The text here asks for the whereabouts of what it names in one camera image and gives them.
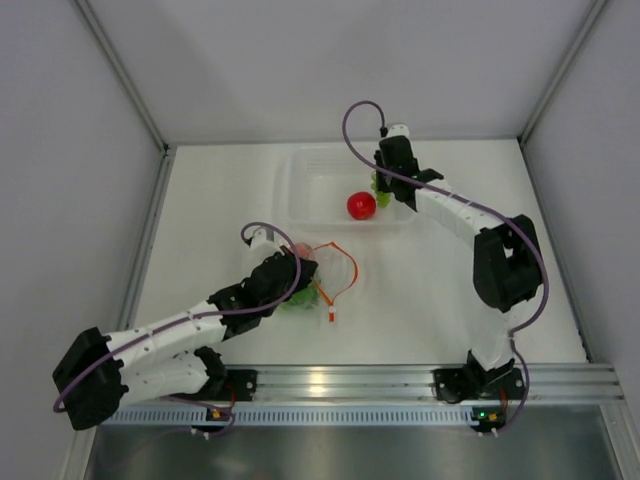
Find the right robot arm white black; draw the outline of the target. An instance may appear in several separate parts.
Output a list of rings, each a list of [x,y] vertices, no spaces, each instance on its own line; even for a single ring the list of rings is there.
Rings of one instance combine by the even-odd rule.
[[[521,372],[515,367],[510,319],[543,284],[535,226],[525,215],[505,217],[454,192],[444,176],[420,169],[410,140],[394,135],[374,154],[375,187],[461,239],[472,252],[472,285],[493,318],[473,320],[471,348],[463,366],[434,374],[437,399],[450,404],[520,396]]]

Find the green fake grapes bunch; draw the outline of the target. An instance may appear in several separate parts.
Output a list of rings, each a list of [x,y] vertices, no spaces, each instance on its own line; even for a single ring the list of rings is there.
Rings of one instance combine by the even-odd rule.
[[[378,188],[377,177],[378,177],[378,174],[376,171],[374,171],[371,174],[371,190],[376,200],[377,207],[379,209],[385,209],[391,203],[392,194],[390,192],[382,191]]]

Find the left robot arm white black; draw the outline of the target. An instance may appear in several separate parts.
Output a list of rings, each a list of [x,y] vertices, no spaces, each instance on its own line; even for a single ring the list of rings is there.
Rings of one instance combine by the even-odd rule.
[[[81,431],[139,402],[223,398],[228,373],[215,346],[259,327],[308,287],[317,269],[315,260],[282,249],[182,313],[126,331],[83,331],[53,371],[54,412]]]

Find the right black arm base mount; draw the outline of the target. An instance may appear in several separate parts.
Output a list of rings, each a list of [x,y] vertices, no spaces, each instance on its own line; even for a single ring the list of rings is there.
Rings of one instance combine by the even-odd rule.
[[[525,382],[518,368],[472,370],[468,366],[434,371],[435,396],[439,401],[458,404],[472,400],[521,400]]]

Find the clear zip bag orange seal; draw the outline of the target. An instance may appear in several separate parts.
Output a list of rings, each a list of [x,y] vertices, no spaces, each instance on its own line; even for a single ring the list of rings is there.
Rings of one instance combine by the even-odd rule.
[[[359,267],[355,258],[336,242],[310,246],[313,248],[311,260],[318,262],[318,269],[312,280],[320,295],[316,307],[323,304],[328,321],[334,323],[337,317],[337,299],[356,284]]]

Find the red fake apple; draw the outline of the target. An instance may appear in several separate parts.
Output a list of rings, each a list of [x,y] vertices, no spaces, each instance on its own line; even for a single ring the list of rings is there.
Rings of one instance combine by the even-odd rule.
[[[352,219],[365,221],[375,216],[377,203],[373,195],[365,191],[360,191],[352,194],[347,199],[346,208]]]

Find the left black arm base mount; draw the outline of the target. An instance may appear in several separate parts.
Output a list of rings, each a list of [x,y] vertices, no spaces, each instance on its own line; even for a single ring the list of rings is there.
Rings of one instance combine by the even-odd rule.
[[[254,369],[230,369],[224,379],[214,382],[211,400],[251,402],[257,389],[258,372]]]

